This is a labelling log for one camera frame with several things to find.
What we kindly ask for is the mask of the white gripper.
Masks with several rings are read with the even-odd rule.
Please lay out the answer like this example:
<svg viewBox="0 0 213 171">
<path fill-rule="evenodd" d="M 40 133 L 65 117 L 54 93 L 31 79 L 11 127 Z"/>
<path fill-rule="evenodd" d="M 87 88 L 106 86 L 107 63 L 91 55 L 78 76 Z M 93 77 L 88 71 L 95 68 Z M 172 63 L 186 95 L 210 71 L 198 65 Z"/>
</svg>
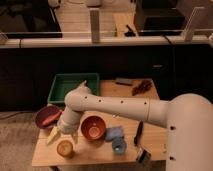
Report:
<svg viewBox="0 0 213 171">
<path fill-rule="evenodd" d="M 57 122 L 57 127 L 63 134 L 72 134 L 74 143 L 78 143 L 78 133 L 75 133 L 79 128 L 79 121 L 72 120 L 71 122 L 66 122 L 60 119 Z M 58 129 L 53 129 L 47 138 L 46 144 L 49 145 L 60 137 L 60 131 Z"/>
</svg>

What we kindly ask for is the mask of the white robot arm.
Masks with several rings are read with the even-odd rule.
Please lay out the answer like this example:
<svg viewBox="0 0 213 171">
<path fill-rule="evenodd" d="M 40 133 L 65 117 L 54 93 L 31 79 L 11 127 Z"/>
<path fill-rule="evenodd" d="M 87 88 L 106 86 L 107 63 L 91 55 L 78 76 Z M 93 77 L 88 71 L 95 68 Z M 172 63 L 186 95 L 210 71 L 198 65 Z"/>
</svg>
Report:
<svg viewBox="0 0 213 171">
<path fill-rule="evenodd" d="M 213 103 L 186 93 L 170 101 L 148 98 L 101 97 L 80 84 L 64 99 L 57 122 L 63 134 L 73 134 L 86 111 L 99 111 L 165 127 L 166 171 L 213 171 Z"/>
</svg>

